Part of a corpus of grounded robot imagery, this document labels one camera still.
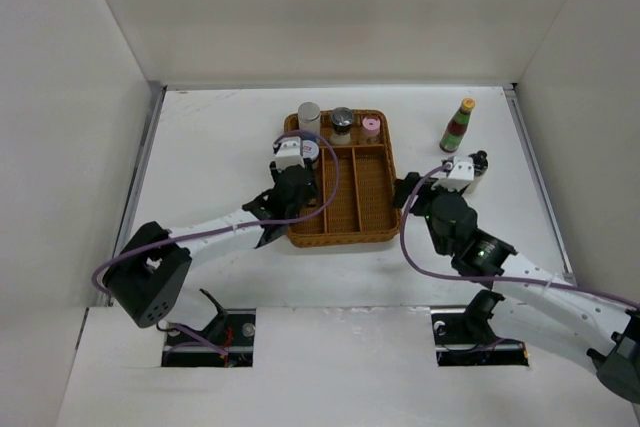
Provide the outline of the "short jar white red lid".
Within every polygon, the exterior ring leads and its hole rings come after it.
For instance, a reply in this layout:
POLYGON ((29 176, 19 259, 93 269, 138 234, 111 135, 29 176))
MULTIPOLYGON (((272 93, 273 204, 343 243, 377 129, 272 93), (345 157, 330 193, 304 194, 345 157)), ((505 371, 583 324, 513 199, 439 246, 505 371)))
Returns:
POLYGON ((311 170, 316 170, 319 165, 320 148, 318 144, 309 139, 302 141, 301 153, 304 166, 311 170))

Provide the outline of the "white bottle black cap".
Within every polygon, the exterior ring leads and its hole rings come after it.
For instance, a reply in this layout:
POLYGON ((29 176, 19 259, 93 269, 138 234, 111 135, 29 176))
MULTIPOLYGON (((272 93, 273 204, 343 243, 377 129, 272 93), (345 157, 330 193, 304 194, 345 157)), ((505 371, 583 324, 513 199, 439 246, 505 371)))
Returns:
POLYGON ((469 157, 472 159, 473 163, 474 179, 467 186, 465 190, 466 194, 472 194, 476 190, 489 167, 488 154, 486 151, 478 150, 477 152, 470 154, 469 157))

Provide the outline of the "red sauce bottle yellow cap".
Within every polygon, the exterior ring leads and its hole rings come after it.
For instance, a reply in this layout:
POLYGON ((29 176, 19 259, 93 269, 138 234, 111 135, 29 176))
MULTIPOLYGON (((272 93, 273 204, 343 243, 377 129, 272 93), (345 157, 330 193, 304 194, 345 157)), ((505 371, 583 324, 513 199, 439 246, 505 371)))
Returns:
POLYGON ((450 119, 439 142, 439 147, 446 153, 458 150, 468 129, 469 121, 476 102, 472 98, 464 98, 457 111, 450 119))

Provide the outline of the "pink-capped spice jar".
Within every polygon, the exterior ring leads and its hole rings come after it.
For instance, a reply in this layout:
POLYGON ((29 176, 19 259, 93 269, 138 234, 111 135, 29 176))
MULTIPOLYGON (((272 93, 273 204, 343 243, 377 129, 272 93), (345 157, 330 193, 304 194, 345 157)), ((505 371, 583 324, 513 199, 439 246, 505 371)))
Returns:
POLYGON ((381 139, 381 120, 377 116, 365 116, 361 121, 359 143, 361 145, 376 145, 381 139))

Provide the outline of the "tall jar silver lid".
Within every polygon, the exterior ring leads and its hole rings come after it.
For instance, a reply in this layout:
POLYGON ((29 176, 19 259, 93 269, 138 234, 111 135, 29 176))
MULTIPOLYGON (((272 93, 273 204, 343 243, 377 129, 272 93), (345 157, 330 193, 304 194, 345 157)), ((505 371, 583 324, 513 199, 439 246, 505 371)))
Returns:
POLYGON ((321 128, 321 110, 314 102, 304 102, 297 111, 298 129, 304 140, 316 141, 321 128))

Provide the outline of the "black-top salt grinder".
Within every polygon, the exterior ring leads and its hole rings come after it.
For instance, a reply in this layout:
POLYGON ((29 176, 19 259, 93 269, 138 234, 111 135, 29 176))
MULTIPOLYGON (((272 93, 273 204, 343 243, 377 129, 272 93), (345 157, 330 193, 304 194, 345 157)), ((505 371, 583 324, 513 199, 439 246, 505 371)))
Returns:
POLYGON ((347 107, 337 107, 330 113, 331 135, 330 142, 335 146, 350 145, 352 143, 351 129, 354 125, 354 112, 347 107))

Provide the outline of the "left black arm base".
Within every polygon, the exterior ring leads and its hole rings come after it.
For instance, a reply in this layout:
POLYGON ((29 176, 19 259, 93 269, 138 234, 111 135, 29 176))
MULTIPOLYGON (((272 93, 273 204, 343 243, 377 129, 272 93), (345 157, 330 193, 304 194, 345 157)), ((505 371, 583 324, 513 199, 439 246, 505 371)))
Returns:
POLYGON ((226 309, 204 289, 205 305, 213 308, 210 322, 200 330, 183 324, 156 325, 164 334, 161 366, 165 368, 249 368, 254 361, 255 309, 226 309))

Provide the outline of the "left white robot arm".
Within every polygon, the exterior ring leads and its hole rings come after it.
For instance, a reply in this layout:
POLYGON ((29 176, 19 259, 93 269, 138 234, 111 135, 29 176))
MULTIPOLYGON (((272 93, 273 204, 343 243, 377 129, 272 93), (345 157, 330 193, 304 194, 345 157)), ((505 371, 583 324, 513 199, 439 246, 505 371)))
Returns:
POLYGON ((298 218, 317 198, 310 162, 272 174, 272 188, 227 216, 173 230, 152 221, 136 231, 106 268, 102 285, 138 327, 164 321, 186 326, 202 345, 221 340, 222 306, 211 294, 187 287, 185 280, 201 264, 279 239, 288 229, 285 222, 298 218))

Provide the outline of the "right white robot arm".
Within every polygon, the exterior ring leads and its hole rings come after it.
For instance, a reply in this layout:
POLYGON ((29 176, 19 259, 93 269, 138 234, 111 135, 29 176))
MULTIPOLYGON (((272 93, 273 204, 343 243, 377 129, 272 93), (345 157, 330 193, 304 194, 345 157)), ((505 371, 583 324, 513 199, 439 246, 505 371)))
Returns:
POLYGON ((638 403, 638 303, 575 286, 481 230, 454 171, 446 164, 396 180, 393 205, 404 217, 425 220, 435 252, 450 260, 449 280, 480 286, 465 311, 466 335, 479 343, 499 337, 535 345, 638 403))

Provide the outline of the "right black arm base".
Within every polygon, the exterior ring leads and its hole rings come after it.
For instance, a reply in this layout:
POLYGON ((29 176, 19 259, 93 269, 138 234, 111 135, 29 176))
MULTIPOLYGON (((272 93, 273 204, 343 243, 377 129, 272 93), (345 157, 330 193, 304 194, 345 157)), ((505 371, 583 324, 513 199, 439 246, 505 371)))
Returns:
POLYGON ((528 367, 525 345, 497 336, 489 326, 493 308, 504 297, 479 292, 466 307, 431 310, 431 324, 439 367, 528 367))

